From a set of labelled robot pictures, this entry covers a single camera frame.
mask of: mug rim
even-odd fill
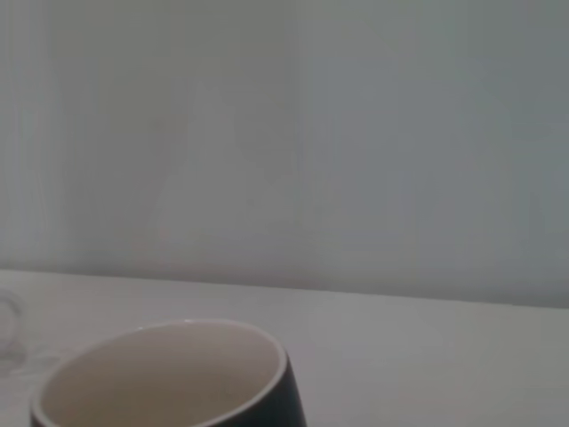
[[[244,329],[244,330],[252,331],[252,332],[260,335],[262,338],[266,339],[267,341],[269,341],[271,344],[273,344],[273,346],[275,347],[276,353],[278,355],[278,367],[276,369],[275,374],[270,379],[270,381],[262,389],[260,389],[260,391],[257,392],[257,394],[255,394],[252,398],[247,400],[242,405],[228,411],[225,414],[218,415],[215,418],[212,418],[211,420],[207,420],[207,421],[204,421],[204,422],[198,423],[198,424],[191,424],[191,425],[186,426],[186,427],[213,427],[216,424],[223,423],[223,422],[233,418],[236,415],[242,414],[243,412],[247,411],[251,407],[254,407],[260,401],[262,401],[278,385],[278,383],[281,381],[281,379],[285,375],[286,368],[288,365],[288,356],[286,354],[285,347],[283,346],[283,344],[281,342],[279,342],[277,340],[277,338],[275,338],[273,335],[269,334],[268,332],[264,331],[260,327],[257,327],[255,325],[251,325],[249,323],[239,322],[236,320],[229,320],[229,319],[225,319],[225,318],[196,318],[196,319],[187,318],[187,319],[177,320],[177,321],[168,321],[168,322],[158,323],[158,324],[154,324],[154,325],[150,325],[150,326],[141,326],[141,327],[138,327],[134,330],[131,330],[130,332],[117,334],[117,335],[112,336],[110,338],[107,338],[101,342],[95,343],[94,345],[91,345],[84,350],[79,351],[76,355],[71,356],[70,358],[61,362],[50,374],[47,375],[46,378],[44,378],[44,380],[42,381],[42,384],[36,389],[36,391],[32,395],[32,399],[31,399],[31,413],[32,413],[32,415],[44,427],[64,427],[64,426],[58,425],[58,424],[56,424],[50,420],[50,418],[45,414],[45,412],[42,408],[41,400],[44,397],[45,389],[47,388],[47,386],[65,368],[69,367],[69,365],[71,365],[76,360],[80,359],[82,356],[85,356],[85,355],[91,353],[92,351],[102,349],[106,345],[109,345],[114,341],[119,341],[119,340],[126,338],[128,336],[131,336],[131,335],[134,335],[134,334],[137,334],[140,332],[150,331],[153,329],[160,329],[160,328],[164,328],[164,327],[168,327],[168,326],[183,326],[183,325],[190,325],[190,324],[191,325],[206,324],[206,325],[236,326],[236,327]]]

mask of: white wall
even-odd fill
[[[2,267],[569,306],[569,3],[0,8]]]

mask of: table surface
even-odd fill
[[[98,340],[181,318],[260,326],[288,349],[309,427],[569,423],[569,311],[268,287],[1,271],[28,360],[0,375],[0,425]]]

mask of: black mug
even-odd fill
[[[187,320],[104,342],[32,398],[32,427],[306,427],[284,347],[255,326]]]

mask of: white table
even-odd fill
[[[0,378],[0,425],[61,356],[180,318],[253,323],[289,350],[309,427],[569,424],[569,311],[321,291],[0,271],[30,361]]]

